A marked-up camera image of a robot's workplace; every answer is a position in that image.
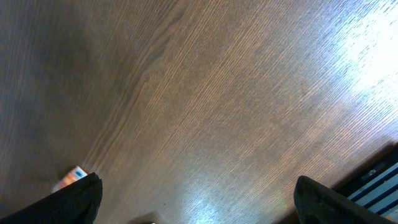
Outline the orange tissue pack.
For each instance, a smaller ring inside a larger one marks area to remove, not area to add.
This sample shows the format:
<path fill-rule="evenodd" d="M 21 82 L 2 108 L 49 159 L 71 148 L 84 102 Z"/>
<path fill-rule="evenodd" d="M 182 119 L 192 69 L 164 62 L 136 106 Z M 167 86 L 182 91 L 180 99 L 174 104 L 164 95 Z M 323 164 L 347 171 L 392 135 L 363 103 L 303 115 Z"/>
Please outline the orange tissue pack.
<path fill-rule="evenodd" d="M 80 166 L 75 166 L 52 188 L 52 193 L 86 177 L 88 174 Z"/>

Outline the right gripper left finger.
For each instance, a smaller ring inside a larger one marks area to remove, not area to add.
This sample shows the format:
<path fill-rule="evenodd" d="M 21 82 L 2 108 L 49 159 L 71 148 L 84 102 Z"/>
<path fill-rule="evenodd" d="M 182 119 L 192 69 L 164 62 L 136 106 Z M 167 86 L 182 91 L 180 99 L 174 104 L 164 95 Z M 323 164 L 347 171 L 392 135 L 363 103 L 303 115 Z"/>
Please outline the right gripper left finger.
<path fill-rule="evenodd" d="M 1 219 L 1 224 L 93 224 L 103 196 L 97 174 L 56 191 L 28 207 Z"/>

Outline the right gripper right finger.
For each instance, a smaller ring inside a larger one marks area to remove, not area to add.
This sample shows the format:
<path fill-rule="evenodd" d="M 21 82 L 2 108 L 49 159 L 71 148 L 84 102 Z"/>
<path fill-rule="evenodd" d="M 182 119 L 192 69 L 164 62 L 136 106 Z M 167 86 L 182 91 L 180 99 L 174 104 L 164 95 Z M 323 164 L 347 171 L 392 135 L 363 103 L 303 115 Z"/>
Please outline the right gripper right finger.
<path fill-rule="evenodd" d="M 301 224 L 394 224 L 304 175 L 297 179 L 294 204 Z"/>

